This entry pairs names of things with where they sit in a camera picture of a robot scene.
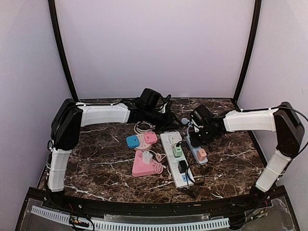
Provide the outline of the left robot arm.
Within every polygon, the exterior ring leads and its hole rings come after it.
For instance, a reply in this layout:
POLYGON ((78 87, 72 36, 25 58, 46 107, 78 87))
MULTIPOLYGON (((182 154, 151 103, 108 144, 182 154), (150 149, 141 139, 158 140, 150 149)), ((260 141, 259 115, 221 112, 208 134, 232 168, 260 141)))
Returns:
POLYGON ((68 206, 68 199, 60 192, 64 190, 64 177, 68 158, 79 141, 80 129, 88 125, 103 123, 148 122, 164 131, 176 128, 180 123, 171 111, 172 102, 158 106, 155 101, 121 100, 117 103, 82 103, 66 99, 51 123, 51 151, 47 188, 52 192, 49 202, 58 210, 68 206))

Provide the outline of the pink charger plug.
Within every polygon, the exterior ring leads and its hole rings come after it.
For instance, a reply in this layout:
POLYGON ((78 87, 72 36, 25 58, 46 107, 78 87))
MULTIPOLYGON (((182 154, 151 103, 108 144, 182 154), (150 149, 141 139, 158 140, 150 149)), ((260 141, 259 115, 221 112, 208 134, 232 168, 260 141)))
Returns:
POLYGON ((207 156, 207 153, 203 148, 201 148, 197 151, 197 158, 198 158, 199 162, 205 161, 206 156, 207 156))

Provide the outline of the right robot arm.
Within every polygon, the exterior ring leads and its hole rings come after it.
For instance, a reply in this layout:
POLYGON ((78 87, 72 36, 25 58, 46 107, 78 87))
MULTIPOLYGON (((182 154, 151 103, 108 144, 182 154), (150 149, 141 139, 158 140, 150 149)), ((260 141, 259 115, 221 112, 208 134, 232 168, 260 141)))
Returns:
POLYGON ((271 131, 277 136, 277 146, 264 171, 255 183, 258 190, 246 197, 245 204, 250 209, 257 208, 264 201, 264 193, 270 190, 277 179, 302 153, 305 128, 300 117, 307 117, 294 109, 289 102, 264 109, 233 110, 220 115, 211 113, 205 105, 200 105, 190 113, 193 131, 190 131, 191 146, 208 145, 228 132, 271 131))

